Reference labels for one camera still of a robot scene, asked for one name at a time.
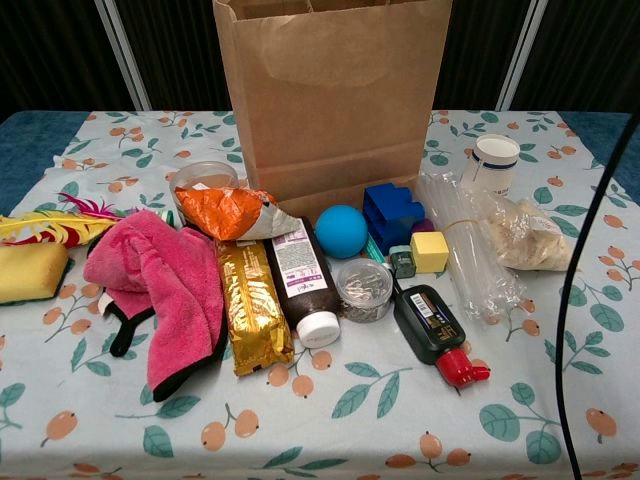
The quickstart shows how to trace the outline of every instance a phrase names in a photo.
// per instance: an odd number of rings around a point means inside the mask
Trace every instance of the orange snack bag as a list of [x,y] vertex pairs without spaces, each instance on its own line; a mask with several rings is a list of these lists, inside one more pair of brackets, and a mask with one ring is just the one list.
[[243,188],[176,188],[184,216],[218,240],[262,240],[292,232],[294,217],[276,205],[273,195]]

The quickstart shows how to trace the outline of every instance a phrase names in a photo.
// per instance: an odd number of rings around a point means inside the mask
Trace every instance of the floral tablecloth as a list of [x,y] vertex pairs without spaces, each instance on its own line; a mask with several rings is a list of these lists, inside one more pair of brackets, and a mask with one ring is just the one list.
[[[482,133],[518,141],[511,198],[533,198],[574,241],[602,167],[558,114],[434,111],[429,123],[429,172],[460,170]],[[169,178],[205,159],[246,176],[232,113],[94,112],[13,213],[71,209],[59,192],[121,211],[174,209]],[[638,475],[639,235],[640,209],[611,184],[572,288],[563,360],[574,442],[594,477]],[[344,320],[336,343],[296,344],[292,365],[242,379],[227,350],[155,404],[145,385],[154,319],[125,357],[111,357],[118,320],[99,315],[99,288],[82,279],[86,247],[71,254],[57,298],[0,307],[0,475],[571,477],[553,386],[561,273],[521,273],[527,300],[496,326],[462,318],[447,273],[404,281],[453,304],[470,357],[491,367],[488,382],[461,392],[414,357],[389,313]]]

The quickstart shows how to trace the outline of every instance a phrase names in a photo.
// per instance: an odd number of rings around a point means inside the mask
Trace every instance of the yellow feather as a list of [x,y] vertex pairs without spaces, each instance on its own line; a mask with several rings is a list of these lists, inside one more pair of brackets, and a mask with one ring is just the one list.
[[49,232],[53,235],[56,243],[66,243],[69,240],[69,232],[65,229],[66,227],[78,233],[79,244],[86,244],[115,223],[115,220],[108,218],[96,218],[56,210],[32,212],[19,217],[0,215],[0,240],[6,240],[11,236],[18,237],[22,230],[27,228],[38,241],[42,240],[43,232]]

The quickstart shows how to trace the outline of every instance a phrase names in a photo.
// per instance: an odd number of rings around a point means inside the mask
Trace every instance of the cable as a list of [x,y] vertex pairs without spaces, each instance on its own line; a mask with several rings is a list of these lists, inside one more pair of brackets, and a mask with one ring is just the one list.
[[587,211],[587,216],[584,219],[582,230],[580,231],[580,235],[578,235],[576,246],[573,249],[573,255],[571,256],[571,262],[569,262],[567,276],[564,279],[564,286],[562,287],[562,295],[560,297],[558,330],[556,332],[556,399],[558,401],[558,413],[560,415],[560,424],[562,425],[562,435],[564,436],[564,443],[567,446],[567,454],[569,455],[569,461],[571,462],[571,469],[573,470],[573,476],[578,480],[582,478],[582,475],[580,474],[578,458],[576,457],[576,451],[573,448],[573,442],[571,440],[571,432],[569,431],[569,423],[567,421],[567,412],[564,405],[564,390],[562,386],[562,354],[564,350],[564,329],[567,319],[567,308],[569,306],[569,293],[571,291],[571,286],[573,285],[573,277],[575,276],[576,268],[578,267],[580,255],[582,254],[582,250],[584,249],[584,244],[587,241],[587,237],[589,236],[589,231],[591,230],[591,226],[593,225],[596,214],[598,213],[598,208],[600,207],[602,198],[605,195],[607,186],[609,185],[609,181],[613,176],[613,172],[618,166],[618,163],[620,163],[620,158],[622,157],[622,154],[624,153],[629,140],[631,140],[633,133],[638,127],[639,120],[640,112],[636,110],[625,126],[622,135],[620,135],[620,138],[618,139],[618,142],[613,149],[613,153],[611,154],[611,158],[609,158],[609,163],[607,163],[607,166],[602,172],[600,183],[598,183],[598,187],[596,188],[595,194],[593,195],[593,200],[591,200],[591,205],[589,206],[589,210]]

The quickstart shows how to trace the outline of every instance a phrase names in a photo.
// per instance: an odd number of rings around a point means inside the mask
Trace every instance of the gold wrapper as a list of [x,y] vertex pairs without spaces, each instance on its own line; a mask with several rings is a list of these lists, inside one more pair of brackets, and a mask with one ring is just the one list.
[[234,372],[293,360],[293,341],[261,241],[216,242]]

